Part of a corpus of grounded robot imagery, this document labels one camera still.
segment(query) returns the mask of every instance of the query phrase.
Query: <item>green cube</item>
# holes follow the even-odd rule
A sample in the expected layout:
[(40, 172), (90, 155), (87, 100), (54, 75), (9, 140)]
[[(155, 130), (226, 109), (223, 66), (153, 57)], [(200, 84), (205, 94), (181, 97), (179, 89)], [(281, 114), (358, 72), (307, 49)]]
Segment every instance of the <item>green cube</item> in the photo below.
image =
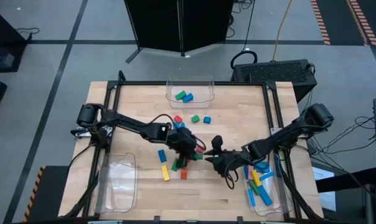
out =
[(173, 163), (173, 166), (171, 167), (171, 170), (173, 170), (174, 172), (177, 172), (178, 168), (177, 168), (177, 158), (174, 160), (174, 163)]
[(191, 117), (191, 120), (192, 120), (193, 123), (196, 123), (196, 122), (198, 122), (200, 119), (199, 119), (199, 116), (195, 115), (195, 116)]
[(203, 159), (203, 154), (194, 154), (194, 158), (197, 160)]
[(249, 184), (250, 188), (255, 192), (256, 195), (260, 195), (260, 192), (258, 191), (254, 181), (248, 180), (248, 184)]
[(187, 95), (187, 93), (183, 90), (182, 92), (180, 92), (179, 94), (176, 95), (176, 100), (181, 100), (186, 95)]

